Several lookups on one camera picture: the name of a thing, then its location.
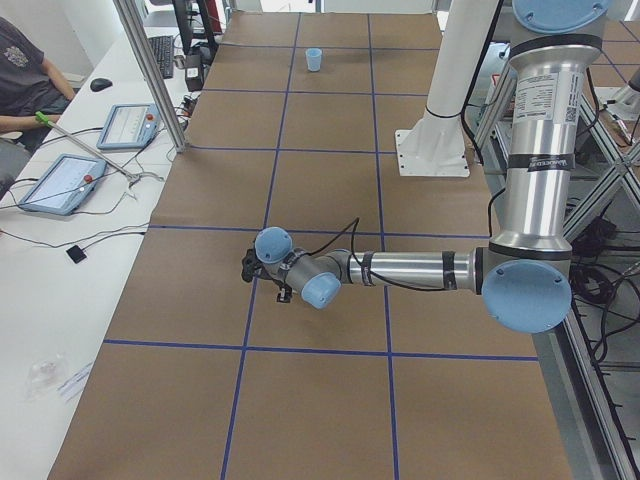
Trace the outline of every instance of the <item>gray t-shirt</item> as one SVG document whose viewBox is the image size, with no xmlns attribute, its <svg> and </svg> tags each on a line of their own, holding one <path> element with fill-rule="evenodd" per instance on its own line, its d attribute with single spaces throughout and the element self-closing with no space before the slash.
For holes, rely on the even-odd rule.
<svg viewBox="0 0 640 480">
<path fill-rule="evenodd" d="M 0 115 L 28 116 L 61 94 L 42 72 L 44 53 L 0 17 Z"/>
</svg>

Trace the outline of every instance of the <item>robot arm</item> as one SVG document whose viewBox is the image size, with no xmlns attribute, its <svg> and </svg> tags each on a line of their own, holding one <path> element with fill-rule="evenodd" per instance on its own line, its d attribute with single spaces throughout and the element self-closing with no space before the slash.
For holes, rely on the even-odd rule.
<svg viewBox="0 0 640 480">
<path fill-rule="evenodd" d="M 514 330 L 562 322 L 571 305 L 571 245 L 562 236 L 586 68 L 601 53 L 609 1 L 514 0 L 510 62 L 518 73 L 501 231 L 470 253 L 355 253 L 312 257 L 277 227 L 260 232 L 245 280 L 274 280 L 324 308 L 341 284 L 469 289 Z"/>
</svg>

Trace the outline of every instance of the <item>blue joint cap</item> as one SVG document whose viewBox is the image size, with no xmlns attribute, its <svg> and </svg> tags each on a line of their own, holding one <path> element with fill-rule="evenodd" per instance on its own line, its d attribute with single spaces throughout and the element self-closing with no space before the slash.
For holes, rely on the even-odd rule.
<svg viewBox="0 0 640 480">
<path fill-rule="evenodd" d="M 485 277 L 482 299 L 489 314 L 505 327 L 539 333 L 565 319 L 571 307 L 571 287 L 549 264 L 511 260 Z"/>
<path fill-rule="evenodd" d="M 320 273 L 302 288 L 302 299 L 317 309 L 322 309 L 331 303 L 340 287 L 340 280 L 335 275 L 329 272 Z"/>
<path fill-rule="evenodd" d="M 255 241 L 256 255 L 262 263 L 279 263 L 293 249 L 293 240 L 280 227 L 262 230 Z"/>
<path fill-rule="evenodd" d="M 528 30 L 555 35 L 589 25 L 610 6 L 611 0 L 513 0 L 513 14 Z"/>
</svg>

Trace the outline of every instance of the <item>green handle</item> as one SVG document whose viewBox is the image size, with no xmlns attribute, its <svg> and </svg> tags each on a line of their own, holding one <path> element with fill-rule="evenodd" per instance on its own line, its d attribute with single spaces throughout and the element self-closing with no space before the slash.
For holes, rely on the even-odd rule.
<svg viewBox="0 0 640 480">
<path fill-rule="evenodd" d="M 44 125 L 46 125 L 47 127 L 49 126 L 49 117 L 47 117 L 44 113 L 42 112 L 36 112 L 36 120 L 40 123 L 43 123 Z"/>
</svg>

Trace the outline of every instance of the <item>keyboard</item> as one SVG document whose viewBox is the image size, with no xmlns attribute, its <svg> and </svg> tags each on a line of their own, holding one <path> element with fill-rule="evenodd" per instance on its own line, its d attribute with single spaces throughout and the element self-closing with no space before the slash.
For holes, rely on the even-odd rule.
<svg viewBox="0 0 640 480">
<path fill-rule="evenodd" d="M 173 37 L 171 35 L 161 35 L 149 38 L 151 50 L 156 57 L 156 62 L 160 67 L 162 78 L 173 77 Z"/>
</svg>

